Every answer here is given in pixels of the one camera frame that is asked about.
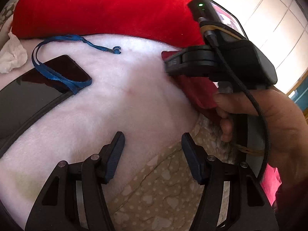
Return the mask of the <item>person's right hand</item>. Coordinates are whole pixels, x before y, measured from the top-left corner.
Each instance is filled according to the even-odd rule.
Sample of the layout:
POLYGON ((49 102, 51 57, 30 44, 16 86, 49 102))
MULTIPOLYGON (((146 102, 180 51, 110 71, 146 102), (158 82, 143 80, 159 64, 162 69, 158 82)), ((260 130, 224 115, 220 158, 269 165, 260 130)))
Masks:
MULTIPOLYGON (((267 121, 271 152, 269 165, 278 169, 282 187, 289 189, 307 179, 307 122, 300 108, 275 89, 252 90, 267 121)), ((217 93, 213 97, 222 118, 221 139, 230 142, 234 123, 231 114, 256 115, 244 93, 217 93)))

